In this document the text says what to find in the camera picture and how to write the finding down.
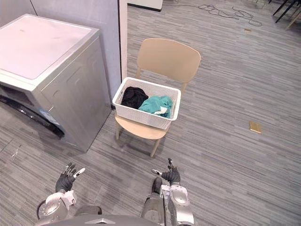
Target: black cable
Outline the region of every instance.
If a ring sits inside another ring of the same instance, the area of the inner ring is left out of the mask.
[[[34,12],[36,13],[36,15],[38,15],[36,9],[35,9],[34,6],[33,6],[32,0],[29,0],[29,1],[30,1],[31,5],[32,5],[32,7],[33,7]]]
[[[40,204],[37,206],[37,218],[38,218],[38,220],[40,219],[40,216],[39,216],[39,210],[40,210],[40,207],[41,207],[41,205],[43,205],[44,203],[46,203],[46,200],[41,201]]]
[[[262,23],[256,20],[253,20],[254,16],[246,11],[243,10],[239,10],[239,9],[235,9],[234,6],[232,7],[232,9],[235,11],[234,14],[228,14],[220,9],[218,9],[216,6],[214,5],[200,5],[200,6],[193,6],[193,5],[165,5],[163,4],[163,6],[186,6],[186,7],[195,7],[195,8],[199,8],[202,10],[207,11],[208,13],[212,14],[212,15],[217,15],[217,16],[221,16],[224,18],[231,18],[231,19],[235,19],[235,20],[239,20],[240,18],[243,19],[247,19],[248,23],[250,25],[256,26],[256,27],[260,27],[262,26]]]
[[[165,209],[165,197],[162,193],[162,197],[163,197],[163,213],[164,213],[164,226],[166,226],[166,209]]]

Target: washing machine lid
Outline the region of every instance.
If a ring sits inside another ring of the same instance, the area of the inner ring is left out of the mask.
[[[34,80],[91,30],[31,15],[20,17],[0,28],[0,69]]]

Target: teal clothing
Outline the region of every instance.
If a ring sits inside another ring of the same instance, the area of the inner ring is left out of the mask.
[[[161,110],[161,107],[167,108],[166,113],[160,114],[160,116],[165,118],[170,118],[170,109],[173,106],[173,101],[168,96],[153,96],[145,100],[142,105],[138,108],[141,111],[154,114]]]

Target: white washing machine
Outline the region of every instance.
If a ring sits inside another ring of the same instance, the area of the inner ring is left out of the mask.
[[[33,15],[1,27],[0,100],[85,152],[111,112],[99,30]]]

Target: white laundry basket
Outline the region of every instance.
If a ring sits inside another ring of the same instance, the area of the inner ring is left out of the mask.
[[[170,111],[170,119],[121,105],[123,93],[127,87],[141,88],[149,97],[169,96],[173,101],[173,106]],[[156,128],[167,129],[170,123],[176,120],[178,117],[180,100],[181,91],[179,89],[127,77],[122,81],[119,89],[117,90],[113,98],[113,104],[116,107],[117,115],[120,117],[137,121]]]

